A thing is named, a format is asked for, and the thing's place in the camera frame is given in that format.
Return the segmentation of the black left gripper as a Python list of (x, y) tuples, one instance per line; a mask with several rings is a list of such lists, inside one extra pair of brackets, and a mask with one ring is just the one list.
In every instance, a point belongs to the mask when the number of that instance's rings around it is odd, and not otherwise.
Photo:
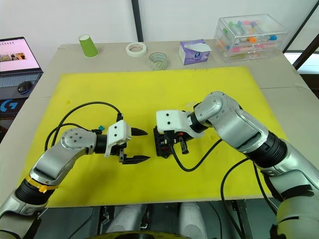
[[(148, 133), (142, 129), (132, 127), (131, 128), (132, 136), (143, 136), (148, 135)], [(117, 156), (119, 158), (119, 162), (122, 164), (138, 164), (148, 160), (150, 157), (145, 155), (135, 155), (133, 157), (127, 157), (124, 153), (124, 149), (127, 147), (127, 144), (114, 145), (111, 148), (111, 155)]]

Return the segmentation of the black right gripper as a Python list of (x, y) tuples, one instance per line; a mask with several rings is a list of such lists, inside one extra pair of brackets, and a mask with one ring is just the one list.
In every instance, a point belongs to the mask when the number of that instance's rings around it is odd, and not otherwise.
[(181, 152), (182, 154), (188, 154), (188, 147), (187, 147), (187, 142), (192, 140), (193, 137), (190, 136), (188, 133), (186, 132), (182, 132), (182, 131), (178, 131), (174, 134), (174, 144), (180, 143), (180, 147), (181, 147)]

